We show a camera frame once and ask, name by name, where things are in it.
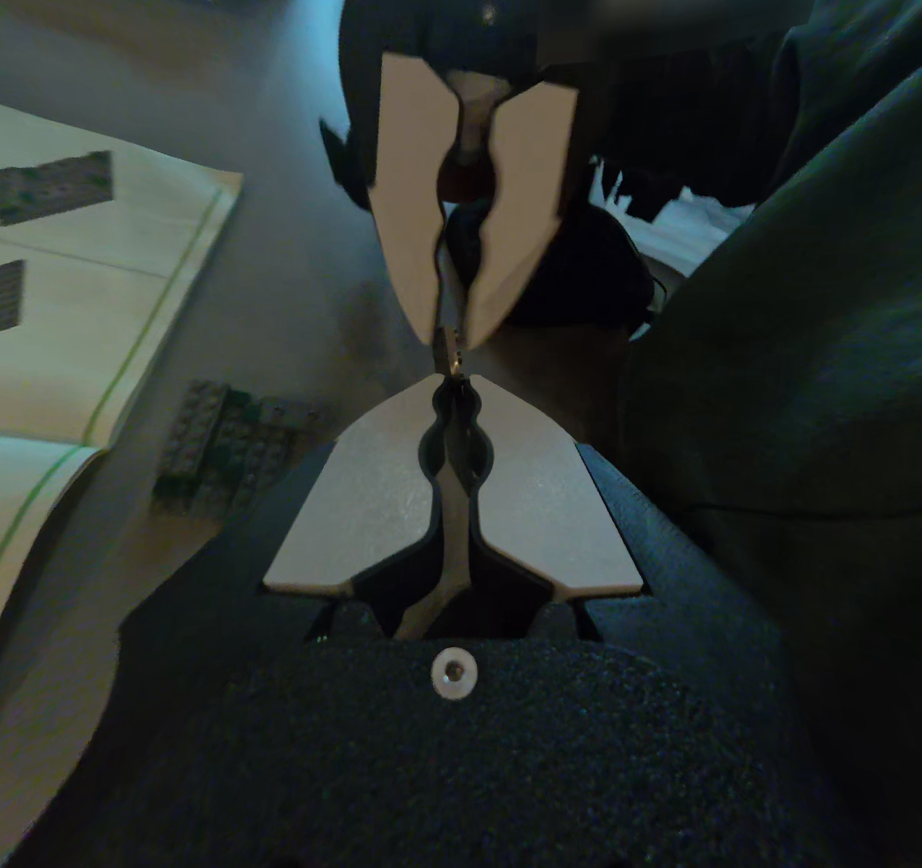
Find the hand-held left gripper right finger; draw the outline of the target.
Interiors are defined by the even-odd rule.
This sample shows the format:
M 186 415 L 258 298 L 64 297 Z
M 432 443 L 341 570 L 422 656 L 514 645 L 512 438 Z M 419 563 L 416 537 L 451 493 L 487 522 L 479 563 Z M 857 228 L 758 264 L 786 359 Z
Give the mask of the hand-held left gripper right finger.
M 643 578 L 582 460 L 556 421 L 489 379 L 470 379 L 490 447 L 476 498 L 486 548 L 536 575 L 553 599 L 639 595 Z

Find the brick instruction booklet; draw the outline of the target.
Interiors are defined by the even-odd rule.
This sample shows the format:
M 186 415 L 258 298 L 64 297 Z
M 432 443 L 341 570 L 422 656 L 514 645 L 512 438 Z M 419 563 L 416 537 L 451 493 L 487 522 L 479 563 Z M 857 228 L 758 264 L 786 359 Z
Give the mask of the brick instruction booklet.
M 243 176 L 1 110 L 1 608 L 113 448 Z

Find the grey desk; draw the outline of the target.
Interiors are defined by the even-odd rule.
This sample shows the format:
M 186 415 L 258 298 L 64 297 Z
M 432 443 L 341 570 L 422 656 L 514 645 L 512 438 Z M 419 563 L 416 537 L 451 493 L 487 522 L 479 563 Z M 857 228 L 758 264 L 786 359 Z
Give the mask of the grey desk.
M 2 858 L 80 758 L 117 629 L 216 530 L 149 514 L 188 382 L 306 401 L 334 436 L 428 374 L 370 219 L 333 181 L 343 0 L 2 0 L 2 104 L 243 175 L 116 446 L 36 540 L 2 623 Z

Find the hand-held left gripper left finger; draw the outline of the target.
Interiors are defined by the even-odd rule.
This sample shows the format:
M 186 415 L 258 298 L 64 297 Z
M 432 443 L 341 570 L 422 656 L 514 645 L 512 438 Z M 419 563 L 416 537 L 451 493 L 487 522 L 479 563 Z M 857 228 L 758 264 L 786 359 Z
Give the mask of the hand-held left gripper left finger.
M 268 590 L 348 595 L 359 575 L 429 531 L 433 487 L 420 447 L 444 379 L 423 378 L 338 437 L 263 578 Z

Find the grey brick plate build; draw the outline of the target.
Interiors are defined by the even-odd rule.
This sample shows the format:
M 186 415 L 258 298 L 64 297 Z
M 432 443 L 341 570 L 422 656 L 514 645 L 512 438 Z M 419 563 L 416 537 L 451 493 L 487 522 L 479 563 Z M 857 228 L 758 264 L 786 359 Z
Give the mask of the grey brick plate build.
M 165 516 L 240 516 L 281 480 L 315 439 L 317 409 L 195 379 L 170 425 L 152 488 Z

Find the small grey brick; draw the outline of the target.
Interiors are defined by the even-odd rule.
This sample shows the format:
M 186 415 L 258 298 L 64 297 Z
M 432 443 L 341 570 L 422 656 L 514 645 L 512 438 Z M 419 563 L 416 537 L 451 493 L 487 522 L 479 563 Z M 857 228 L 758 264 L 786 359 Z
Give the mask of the small grey brick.
M 438 374 L 448 380 L 465 380 L 465 351 L 464 336 L 459 329 L 450 324 L 436 327 L 432 338 L 432 356 Z

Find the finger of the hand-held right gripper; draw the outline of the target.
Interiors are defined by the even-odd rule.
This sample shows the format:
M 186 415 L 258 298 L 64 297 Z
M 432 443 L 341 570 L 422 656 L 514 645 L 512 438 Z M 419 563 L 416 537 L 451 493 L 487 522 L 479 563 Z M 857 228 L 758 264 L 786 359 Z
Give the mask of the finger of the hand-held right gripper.
M 558 232 L 577 101 L 576 89 L 542 81 L 493 113 L 489 151 L 496 187 L 479 228 L 480 264 L 467 293 L 469 350 L 506 320 Z
M 390 283 L 409 327 L 432 344 L 444 230 L 439 175 L 455 146 L 455 93 L 421 58 L 382 56 L 375 182 L 369 190 Z

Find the person's green sweatshirt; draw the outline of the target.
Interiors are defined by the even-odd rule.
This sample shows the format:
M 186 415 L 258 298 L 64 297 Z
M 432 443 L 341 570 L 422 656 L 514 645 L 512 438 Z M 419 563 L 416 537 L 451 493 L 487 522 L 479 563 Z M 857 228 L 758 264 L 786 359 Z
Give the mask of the person's green sweatshirt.
M 920 866 L 920 0 L 818 0 L 714 51 L 717 167 L 755 205 L 640 340 L 624 469 L 778 620 L 874 847 Z

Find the person's right hand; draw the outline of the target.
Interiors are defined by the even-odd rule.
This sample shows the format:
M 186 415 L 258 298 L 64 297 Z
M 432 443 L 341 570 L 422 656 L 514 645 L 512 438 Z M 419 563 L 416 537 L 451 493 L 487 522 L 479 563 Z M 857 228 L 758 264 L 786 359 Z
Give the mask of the person's right hand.
M 475 71 L 451 70 L 446 81 L 460 101 L 460 130 L 455 159 L 468 165 L 478 159 L 488 139 L 494 109 L 512 91 L 512 85 Z

